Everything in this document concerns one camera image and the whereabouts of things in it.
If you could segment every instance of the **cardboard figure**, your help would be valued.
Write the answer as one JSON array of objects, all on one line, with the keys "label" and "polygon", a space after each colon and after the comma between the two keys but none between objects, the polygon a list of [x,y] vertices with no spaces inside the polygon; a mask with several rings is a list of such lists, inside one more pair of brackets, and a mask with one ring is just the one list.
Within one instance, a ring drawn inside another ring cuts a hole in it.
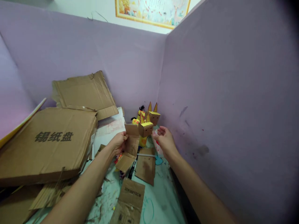
[{"label": "cardboard figure", "polygon": [[149,114],[149,121],[153,123],[154,126],[157,125],[159,118],[160,118],[160,114],[157,112],[158,110],[158,104],[156,103],[154,111],[152,111],[152,103],[149,103],[149,108],[146,112],[146,117]]},{"label": "cardboard figure", "polygon": [[140,122],[138,124],[139,134],[144,138],[152,134],[153,132],[153,123],[149,121],[150,115],[147,116],[147,121],[145,122],[143,117],[140,116]]}]

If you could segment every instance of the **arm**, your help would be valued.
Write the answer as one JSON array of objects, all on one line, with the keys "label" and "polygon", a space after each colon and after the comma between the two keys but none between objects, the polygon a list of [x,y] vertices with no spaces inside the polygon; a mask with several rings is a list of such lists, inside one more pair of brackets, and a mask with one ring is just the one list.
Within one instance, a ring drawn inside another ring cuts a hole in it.
[{"label": "arm", "polygon": [[71,189],[42,221],[42,224],[84,223],[114,156],[124,148],[126,132],[118,133],[103,148]]},{"label": "arm", "polygon": [[153,134],[153,138],[159,142],[165,158],[179,179],[200,222],[203,224],[236,223],[230,211],[179,154],[171,132],[160,126],[158,135]]}]

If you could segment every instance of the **purple wall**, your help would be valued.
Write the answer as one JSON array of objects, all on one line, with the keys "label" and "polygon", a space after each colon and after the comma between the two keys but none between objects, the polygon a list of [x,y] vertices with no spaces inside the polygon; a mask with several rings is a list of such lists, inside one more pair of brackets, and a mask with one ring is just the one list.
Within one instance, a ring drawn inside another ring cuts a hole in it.
[{"label": "purple wall", "polygon": [[287,223],[295,209],[299,55],[288,15],[270,0],[208,0],[166,41],[160,124],[242,222]]},{"label": "purple wall", "polygon": [[127,121],[157,100],[166,35],[3,1],[0,31],[36,103],[52,80],[98,70]]},{"label": "purple wall", "polygon": [[18,69],[0,36],[0,139],[35,108],[19,78]]}]

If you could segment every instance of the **cardboard piece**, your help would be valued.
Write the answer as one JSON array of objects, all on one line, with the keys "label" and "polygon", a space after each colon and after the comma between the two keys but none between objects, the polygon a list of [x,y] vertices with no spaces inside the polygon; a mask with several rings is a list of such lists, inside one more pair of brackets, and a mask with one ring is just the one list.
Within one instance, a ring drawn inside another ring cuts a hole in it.
[{"label": "cardboard piece", "polygon": [[145,186],[124,179],[110,224],[139,224]]},{"label": "cardboard piece", "polygon": [[39,105],[37,105],[37,107],[31,112],[31,114],[29,114],[28,117],[25,118],[25,120],[22,121],[21,124],[19,124],[12,132],[10,132],[7,136],[5,136],[4,138],[2,138],[0,140],[0,148],[7,143],[17,132],[18,130],[20,130],[24,124],[26,124],[27,121],[30,120],[30,118],[41,108],[41,106],[45,103],[45,101],[47,100],[47,98],[44,98]]},{"label": "cardboard piece", "polygon": [[[139,154],[155,155],[154,148],[142,148]],[[155,157],[138,156],[135,176],[154,185],[155,178]]]},{"label": "cardboard piece", "polygon": [[66,180],[78,175],[92,149],[96,114],[66,108],[37,112],[0,150],[0,186],[57,182],[60,176]]},{"label": "cardboard piece", "polygon": [[22,224],[36,212],[29,210],[34,199],[41,190],[41,186],[23,186],[0,203],[1,223]]},{"label": "cardboard piece", "polygon": [[156,103],[154,111],[152,111],[151,102],[149,103],[148,111],[146,112],[146,117],[149,115],[149,121],[153,123],[154,126],[158,124],[159,118],[161,114],[157,112],[158,110],[158,104]]},{"label": "cardboard piece", "polygon": [[116,164],[116,168],[126,173],[137,157],[139,133],[138,127],[134,124],[125,124],[126,133],[129,135],[125,142],[125,152]]},{"label": "cardboard piece", "polygon": [[65,193],[69,191],[77,179],[78,177],[74,177],[71,180],[61,181],[57,184],[57,186],[56,183],[45,184],[32,202],[29,210],[36,210],[44,207],[47,208],[56,205]]},{"label": "cardboard piece", "polygon": [[147,116],[147,120],[145,121],[143,117],[140,117],[140,122],[138,124],[138,132],[141,137],[147,137],[152,134],[154,125],[151,122],[148,122],[149,116]]},{"label": "cardboard piece", "polygon": [[52,98],[57,107],[84,106],[97,110],[98,120],[118,114],[102,71],[87,76],[53,81]]}]

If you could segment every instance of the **framed picture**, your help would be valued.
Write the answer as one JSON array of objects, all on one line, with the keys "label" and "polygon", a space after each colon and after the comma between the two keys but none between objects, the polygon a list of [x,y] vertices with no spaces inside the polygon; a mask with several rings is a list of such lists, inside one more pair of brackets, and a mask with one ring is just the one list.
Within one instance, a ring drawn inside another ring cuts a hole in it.
[{"label": "framed picture", "polygon": [[115,0],[115,13],[118,18],[173,29],[189,5],[190,0]]}]

